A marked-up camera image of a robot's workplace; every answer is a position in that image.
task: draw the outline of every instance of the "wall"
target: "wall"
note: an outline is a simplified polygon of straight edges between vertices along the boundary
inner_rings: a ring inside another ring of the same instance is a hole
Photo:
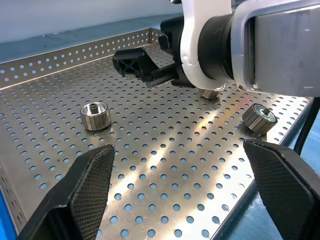
[[[0,43],[174,13],[168,0],[0,0]]]

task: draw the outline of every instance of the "metal bushing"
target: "metal bushing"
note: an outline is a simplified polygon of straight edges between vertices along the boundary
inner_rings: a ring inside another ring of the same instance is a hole
[[[204,97],[208,100],[212,100],[218,98],[220,91],[199,89],[199,93],[201,97]]]
[[[85,105],[80,115],[84,128],[90,131],[101,130],[111,124],[109,108],[103,102],[92,102]]]
[[[257,136],[265,135],[278,122],[276,116],[268,108],[257,103],[252,104],[245,111],[242,119],[244,124]]]

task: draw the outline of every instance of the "perforated metal tray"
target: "perforated metal tray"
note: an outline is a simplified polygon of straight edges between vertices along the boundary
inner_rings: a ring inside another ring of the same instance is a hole
[[[157,45],[145,49],[160,67],[172,61]],[[242,114],[252,103],[271,108],[278,124],[264,140],[280,144],[310,100],[232,81],[214,101],[197,91],[145,88],[117,74],[111,57],[2,90],[0,181],[17,228],[78,155],[108,143],[116,156],[99,240],[219,238],[254,181]],[[80,109],[96,101],[108,104],[112,126],[91,132]]]

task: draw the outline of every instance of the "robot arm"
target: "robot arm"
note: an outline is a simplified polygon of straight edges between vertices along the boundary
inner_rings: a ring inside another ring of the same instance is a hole
[[[250,92],[320,96],[320,0],[246,0],[234,13],[228,0],[171,2],[183,17],[161,24],[159,43],[173,55],[173,85],[218,91],[232,79]],[[129,51],[114,56],[123,75]],[[153,71],[136,70],[142,81]]]

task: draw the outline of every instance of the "textured gripper pad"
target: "textured gripper pad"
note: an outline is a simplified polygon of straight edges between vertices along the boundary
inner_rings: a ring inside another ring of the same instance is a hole
[[[91,163],[71,199],[71,212],[84,240],[96,239],[106,208],[115,151],[106,148]]]
[[[244,149],[263,204],[282,238],[304,239],[316,204],[312,193],[275,152],[248,142]]]

